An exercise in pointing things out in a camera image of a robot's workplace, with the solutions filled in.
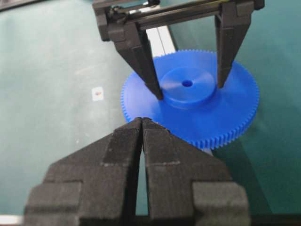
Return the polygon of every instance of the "blue gear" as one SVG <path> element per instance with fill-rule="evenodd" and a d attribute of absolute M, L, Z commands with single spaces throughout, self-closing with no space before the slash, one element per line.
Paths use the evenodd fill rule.
<path fill-rule="evenodd" d="M 217 88 L 216 54 L 184 50 L 154 59 L 164 99 L 159 101 L 132 73 L 121 92 L 126 121 L 149 117 L 197 148 L 218 148 L 250 126 L 259 89 L 240 64 L 222 89 Z"/>

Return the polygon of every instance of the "gear teeth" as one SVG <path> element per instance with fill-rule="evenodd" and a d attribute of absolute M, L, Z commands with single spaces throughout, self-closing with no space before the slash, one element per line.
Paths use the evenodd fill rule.
<path fill-rule="evenodd" d="M 183 49 L 183 50 L 178 50 L 177 52 L 203 52 L 203 53 L 211 53 L 213 57 L 217 56 L 216 52 L 212 52 L 210 50 Z M 168 53 L 166 55 L 155 57 L 154 59 L 159 59 L 159 58 L 163 59 L 163 58 L 173 55 L 175 53 Z M 241 64 L 239 64 L 239 65 L 246 71 L 246 73 L 250 74 L 250 72 L 244 66 L 242 66 Z M 123 112 L 123 115 L 127 122 L 130 122 L 134 119 L 127 113 L 127 110 L 125 107 L 125 99 L 124 99 L 124 92 L 125 92 L 125 88 L 127 86 L 129 77 L 127 78 L 127 80 L 125 81 L 125 83 L 122 87 L 121 97 L 120 97 L 122 112 Z M 186 141 L 199 149 L 207 149 L 207 148 L 214 149 L 214 148 L 223 147 L 224 145 L 231 143 L 232 141 L 237 139 L 239 136 L 244 134 L 246 132 L 246 130 L 251 126 L 252 120 L 254 119 L 254 117 L 256 115 L 257 107 L 259 104 L 260 92 L 259 92 L 258 85 L 255 80 L 253 80 L 253 85 L 256 89 L 255 90 L 256 103 L 254 104 L 250 114 L 239 126 L 237 126 L 236 128 L 232 129 L 231 131 L 229 131 L 225 134 L 221 134 L 214 138 L 205 138 L 202 140 L 189 140 L 189 141 L 186 140 Z"/>

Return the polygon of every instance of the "small label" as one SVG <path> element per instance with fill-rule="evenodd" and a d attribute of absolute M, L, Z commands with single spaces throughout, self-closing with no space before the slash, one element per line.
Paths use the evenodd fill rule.
<path fill-rule="evenodd" d="M 92 89 L 92 100 L 103 100 L 103 88 L 101 86 Z"/>

